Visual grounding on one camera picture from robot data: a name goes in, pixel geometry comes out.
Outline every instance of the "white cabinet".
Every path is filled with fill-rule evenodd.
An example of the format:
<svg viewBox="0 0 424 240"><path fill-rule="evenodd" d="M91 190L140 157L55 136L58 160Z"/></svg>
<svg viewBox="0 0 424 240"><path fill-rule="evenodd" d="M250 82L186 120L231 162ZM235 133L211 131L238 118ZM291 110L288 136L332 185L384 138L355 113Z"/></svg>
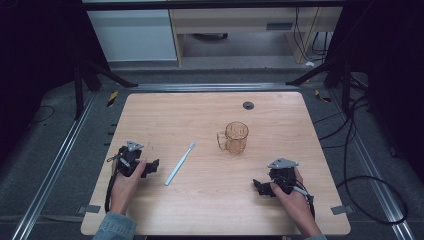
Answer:
<svg viewBox="0 0 424 240"><path fill-rule="evenodd" d="M119 1L83 0L83 2ZM168 10L89 11L88 16L109 64L144 61L176 63Z"/></svg>
<svg viewBox="0 0 424 240"><path fill-rule="evenodd" d="M320 8L232 8L170 10L177 35L176 46L181 63L184 35L191 33L284 32L297 63L304 61L315 32L333 32L341 7Z"/></svg>

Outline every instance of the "gray floor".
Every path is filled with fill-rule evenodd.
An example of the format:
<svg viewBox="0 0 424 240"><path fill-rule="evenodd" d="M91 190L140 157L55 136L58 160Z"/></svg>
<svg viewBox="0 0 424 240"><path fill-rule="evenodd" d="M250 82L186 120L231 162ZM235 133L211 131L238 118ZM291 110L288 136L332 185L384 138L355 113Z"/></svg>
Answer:
<svg viewBox="0 0 424 240"><path fill-rule="evenodd" d="M108 150L107 143L110 143L113 137L109 133L114 131L113 124L119 120L126 96L133 92L179 91L183 88L187 90L186 87L197 83L209 84L210 88L206 90L210 91L223 90L219 88L223 84L233 84L231 86L235 88L230 89L233 91L237 90L237 87L245 87L238 88L239 91L271 90L269 87L272 87L272 90L298 91L305 99L312 121L316 122L334 115L314 124L317 135L323 137L336 130L343 123L343 114L339 114L338 108L340 89L328 90L323 87L325 73L300 87L285 86L285 82L302 76L310 67L295 64L284 41L284 37L278 34L268 36L230 34L225 40L189 36L187 43L190 44L186 47L181 68L153 67L142 69L143 71L115 71L124 79L139 83L139 88L125 89L100 76L101 90L96 93L85 92L86 99L93 97L90 111L41 209L40 215L43 218L39 218L35 223L28 239L91 239L81 234L79 220L82 215L76 212L80 205L88 204L90 201ZM244 48L237 48L237 42L246 45ZM320 91L322 97L329 97L333 101L325 102L317 98L314 94L315 89ZM118 97L112 107L107 107L109 96L115 90L119 91ZM361 92L352 91L355 99L361 95ZM50 166L60 152L68 131L74 124L73 84L69 83L50 91L45 95L42 105L49 107L40 107L34 122L45 120L33 123L28 128L25 137L21 139L9 159L10 166L0 170L2 196L0 239L12 237L19 220L29 209ZM355 211L348 214L351 233L347 236L329 236L329 239L424 239L422 182L405 159L391 156L390 143L387 142L372 111L367 111L367 106L356 111L355 124L357 133L347 150L348 176L375 173L372 169L377 169L378 175L392 184L402 195L407 203L409 215L403 224L390 226L372 220L353 206ZM335 136L321 141L335 183L343 180L344 150L343 147L331 147L343 145L346 134L347 127ZM366 150L365 154L364 151L358 151L362 144ZM369 161L364 160L364 155L372 159L373 166L367 165ZM381 187L367 180L352 182L349 186L352 198L366 211L384 220L387 220L386 215L393 215L390 212L393 208L387 210L386 206L387 199L391 198L389 196L386 201L381 199ZM343 204L352 206L352 200L344 187L339 188L339 193ZM399 205L396 197L393 200L395 205ZM61 220L53 221L51 218L45 218L49 216L60 217Z"/></svg>

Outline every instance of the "wooden table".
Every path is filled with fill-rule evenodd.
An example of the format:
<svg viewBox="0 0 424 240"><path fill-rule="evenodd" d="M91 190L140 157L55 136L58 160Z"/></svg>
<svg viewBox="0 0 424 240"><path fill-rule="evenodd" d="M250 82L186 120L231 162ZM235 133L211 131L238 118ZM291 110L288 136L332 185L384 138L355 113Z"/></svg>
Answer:
<svg viewBox="0 0 424 240"><path fill-rule="evenodd" d="M243 108L254 103L252 110ZM218 147L216 133L233 121L249 127L245 151ZM143 93L128 97L107 158L127 140L145 145L142 159L159 158L157 173L142 179L128 216L137 235L291 235L298 234L277 198L259 196L252 179L270 181L267 164L278 157L300 163L316 221L324 234L347 234L333 178L303 101L296 92ZM190 142L188 155L169 186L164 183ZM81 231L93 235L104 217L110 163L100 172Z"/></svg>

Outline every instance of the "wire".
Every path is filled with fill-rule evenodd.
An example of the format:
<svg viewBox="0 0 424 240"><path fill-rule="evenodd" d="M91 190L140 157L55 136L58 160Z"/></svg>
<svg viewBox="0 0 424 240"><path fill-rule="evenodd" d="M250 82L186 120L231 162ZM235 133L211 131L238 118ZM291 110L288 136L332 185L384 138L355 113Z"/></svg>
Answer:
<svg viewBox="0 0 424 240"><path fill-rule="evenodd" d="M300 189L305 191L306 192L305 197L306 197L307 203L309 205L309 210L311 211L312 217L315 219L314 197L309 194L308 190L306 189L305 185L303 185L302 182L300 182L296 178L286 178L286 177L279 175L279 174L273 174L272 176L270 175L270 177L273 178L273 179L279 178L279 179L285 180L289 184L291 184L291 185L288 185L286 187L291 187L293 189L294 189L294 187L299 187Z"/></svg>
<svg viewBox="0 0 424 240"><path fill-rule="evenodd" d="M339 184L337 184L337 188L339 188L339 187L341 187L341 186L345 186L345 188L346 188L346 192L347 192L347 194L348 194L348 196L349 196L349 199L352 201L352 203L362 212L362 213L364 213L366 216L368 216L369 218L371 218L371 219L373 219L373 220L375 220L375 221L377 221L377 222L379 222L379 223L382 223L382 224L385 224L385 225L394 225L394 224L399 224L399 223L402 223L403 221L405 221L406 220L406 218L408 217L408 213L409 213L409 210L408 210L408 206L407 206L407 204L406 204L406 202L403 200L403 198L402 198L402 196L401 196L401 194L398 192L398 191L396 191L396 189L392 186L392 185L390 185L389 183L387 183L387 182L385 182L385 181L383 181L383 180L381 180L381 179L379 179L379 178L376 178L376 177L373 177L373 176L368 176L368 175L360 175L360 176L355 176L355 177L351 177L351 178L347 178L347 145L348 145L348 142L349 142L349 136L350 136L350 133L351 133L351 131L352 131L352 129L353 129L353 126L354 126L354 112L355 112L355 110L356 110L356 104L357 103L359 103L360 101L362 101L362 100L364 100L365 98L364 97L361 97L361 98L359 98L354 104L353 104L353 107L351 108L351 109L353 109L352 111L351 111L351 123L350 123L350 126L349 126L349 130L348 130L348 134L346 135L346 139L345 139L345 145L344 145L344 154L343 154L343 181L341 182L341 183L339 183ZM363 207L361 207L354 199L353 199L353 197L352 197L352 194L351 194L351 192L350 192L350 189L349 189L349 182L351 182L351 181L355 181L355 180L358 180L358 179L363 179L363 178L368 178L368 179L372 179L372 180L375 180L375 181L378 181L378 182L380 182L380 183L383 183L383 184L385 184L387 187L389 187L389 189L393 192L393 193L395 193L396 194L396 196L398 197L398 199L400 200L400 202L401 202L401 204L402 204L402 206L403 206L403 210L404 210L404 212L403 212L403 217L401 218L401 219L399 219L399 220L397 220L397 221L386 221L386 220L382 220L382 219L380 219L380 218L378 218L378 217L376 217L376 216L374 216L373 214L371 214L371 213L369 213L369 212L367 212Z"/></svg>
<svg viewBox="0 0 424 240"><path fill-rule="evenodd" d="M52 107L52 106L43 105L43 106L40 106L40 108L50 108L52 111L51 111L51 113L50 113L49 116L47 116L47 117L45 117L45 118L43 118L41 120L32 121L31 123L41 123L41 122L44 122L47 119L51 118L53 116L54 112L55 112L54 107Z"/></svg>
<svg viewBox="0 0 424 240"><path fill-rule="evenodd" d="M359 102L359 101L362 101L362 100L364 100L365 99L365 97L361 97L361 98L359 98L358 100L357 100L357 102ZM353 111L355 111L356 109L358 109L358 108L361 108L361 107L363 107L363 106L366 106L366 105L368 105L368 103L367 104L363 104L363 105L361 105L361 106L359 106L359 107L356 107L356 106L352 106L352 108L351 108L351 114L349 114L349 115L352 115L353 114ZM346 124L349 122L349 120L350 120L351 118L350 117L347 117L346 118L346 120L344 121L344 123L336 130L336 131L334 131L334 132L332 132L332 133L330 133L330 134L328 134L327 136L324 136L324 137L321 137L321 138L319 138L319 140L321 141L321 140L324 140L324 139L327 139L327 138L329 138L329 137L332 137L332 136L334 136L334 135L336 135L338 132L340 132L343 128L344 128L344 126L346 126Z"/></svg>
<svg viewBox="0 0 424 240"><path fill-rule="evenodd" d="M305 48L305 44L303 42L302 34L300 33L298 21L299 21L299 7L296 7L295 23L294 23L294 28L293 28L293 38L294 38L294 41L295 41L297 47L300 49L300 52L302 53L303 58L305 58L308 61L312 61L312 62L321 60L321 59L316 59L316 58L312 58L312 57L308 56L306 48ZM300 45L300 43L296 39L296 29L299 33L299 38L300 38L302 45Z"/></svg>
<svg viewBox="0 0 424 240"><path fill-rule="evenodd" d="M106 199L105 199L105 212L108 213L110 210L110 197L112 196L112 189L113 185L115 184L116 176L120 172L121 169L117 169L115 167L115 171L113 172L112 176L109 180L109 185L107 186L107 192L106 192Z"/></svg>
<svg viewBox="0 0 424 240"><path fill-rule="evenodd" d="M365 83L361 82L359 79L357 79L355 76L350 74L350 77L351 77L350 86L354 90L361 92L361 91L366 91L368 89L368 86Z"/></svg>
<svg viewBox="0 0 424 240"><path fill-rule="evenodd" d="M319 122L322 122L322 121L324 121L324 120L330 119L330 118L332 118L332 117L334 117L334 116L337 116L337 115L339 115L339 114L341 114L341 113L342 113L342 112L338 112L338 113L335 113L335 114L330 115L330 116L328 116L328 117L321 118L320 120L317 120L317 121L313 122L312 124L319 123Z"/></svg>
<svg viewBox="0 0 424 240"><path fill-rule="evenodd" d="M322 49L322 50L316 50L316 49L315 49L315 43L317 42L318 35L319 35L319 32L315 33L315 37L314 37L314 40L313 40L313 42L312 42L312 52L313 52L315 55L318 55L318 56L325 56L325 55L327 55L327 52L328 52L328 50L327 50L327 38L328 38L328 32L325 32L324 47L323 47L323 49Z"/></svg>
<svg viewBox="0 0 424 240"><path fill-rule="evenodd" d="M355 132L353 133L352 137L349 139L348 144L351 143L353 139L355 139L355 136L356 136L356 126L355 126ZM339 148L339 147L344 147L344 146L345 146L345 144L337 145L337 146L327 146L327 147L322 147L322 149Z"/></svg>

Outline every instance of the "white toothbrush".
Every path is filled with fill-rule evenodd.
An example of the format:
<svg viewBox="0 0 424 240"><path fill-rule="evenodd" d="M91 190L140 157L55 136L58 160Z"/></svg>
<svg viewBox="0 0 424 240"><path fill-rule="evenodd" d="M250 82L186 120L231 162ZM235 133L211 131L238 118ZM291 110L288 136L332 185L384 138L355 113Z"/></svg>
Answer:
<svg viewBox="0 0 424 240"><path fill-rule="evenodd" d="M172 171L171 175L169 175L168 179L165 182L165 186L168 186L172 179L174 178L175 174L178 172L178 169L180 169L181 165L183 165L185 159L187 158L187 155L190 153L191 150L193 150L194 146L195 146L195 142L192 141L190 146L188 147L187 152L184 154L184 156L181 158L181 160L178 162L177 166L175 166L174 170Z"/></svg>

